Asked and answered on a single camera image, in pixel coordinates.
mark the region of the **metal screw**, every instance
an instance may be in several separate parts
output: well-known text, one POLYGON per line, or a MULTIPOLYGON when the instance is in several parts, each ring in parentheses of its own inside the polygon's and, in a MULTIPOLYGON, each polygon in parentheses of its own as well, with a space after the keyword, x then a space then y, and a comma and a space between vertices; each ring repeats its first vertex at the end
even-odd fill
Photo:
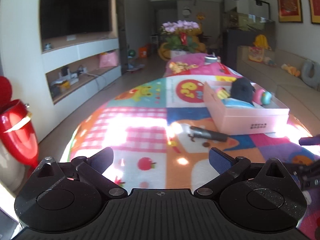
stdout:
POLYGON ((207 188, 207 187, 201 187, 197 190, 197 193, 202 195, 202 196, 209 196, 212 194, 212 189, 207 188))
POLYGON ((124 193, 124 190, 119 187, 115 187, 109 190, 109 194, 113 196, 121 196, 123 193, 124 193))

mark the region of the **red glossy container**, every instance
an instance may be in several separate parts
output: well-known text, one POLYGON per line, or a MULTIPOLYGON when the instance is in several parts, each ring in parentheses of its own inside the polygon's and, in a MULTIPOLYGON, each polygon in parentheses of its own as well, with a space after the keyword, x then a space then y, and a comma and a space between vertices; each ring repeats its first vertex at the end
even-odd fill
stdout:
POLYGON ((38 166, 38 141, 31 123, 31 113, 20 100, 11 101, 12 86, 0 76, 0 139, 20 163, 38 166))

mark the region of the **table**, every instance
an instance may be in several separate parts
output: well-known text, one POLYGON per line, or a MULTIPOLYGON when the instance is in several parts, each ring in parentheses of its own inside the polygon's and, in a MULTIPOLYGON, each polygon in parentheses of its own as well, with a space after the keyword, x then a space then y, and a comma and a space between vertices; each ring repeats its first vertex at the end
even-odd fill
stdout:
MULTIPOLYGON (((231 136, 227 142, 190 137, 191 125, 217 130, 203 102, 204 82, 232 81, 237 74, 215 76, 208 69, 196 73, 158 79, 107 102, 78 126, 63 158, 90 157, 112 147, 114 162, 103 175, 128 192, 132 188, 194 191, 219 175, 208 161, 211 147, 257 163, 270 157, 305 164, 319 159, 318 146, 298 145, 308 132, 292 116, 277 133, 231 136)), ((319 190, 303 194, 308 209, 299 229, 311 239, 320 239, 319 190)))

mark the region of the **pink box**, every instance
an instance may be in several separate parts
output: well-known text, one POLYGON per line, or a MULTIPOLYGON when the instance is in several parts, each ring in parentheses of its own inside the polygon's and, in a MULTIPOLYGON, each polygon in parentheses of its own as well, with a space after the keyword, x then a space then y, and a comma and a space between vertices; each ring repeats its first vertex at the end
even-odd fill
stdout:
MULTIPOLYGON (((252 83, 255 89, 261 89, 252 83)), ((226 108, 212 87, 230 87, 230 82, 211 81, 204 84, 204 103, 221 133, 228 135, 270 133, 287 124, 290 109, 272 97, 270 105, 262 109, 226 108)))

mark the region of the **black television screen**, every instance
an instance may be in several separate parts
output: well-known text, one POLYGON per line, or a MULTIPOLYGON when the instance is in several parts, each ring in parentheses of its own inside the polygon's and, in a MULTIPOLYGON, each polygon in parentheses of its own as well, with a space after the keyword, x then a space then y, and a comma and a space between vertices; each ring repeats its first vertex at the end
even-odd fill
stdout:
POLYGON ((40 0, 42 40, 110 31, 110 4, 110 0, 40 0))

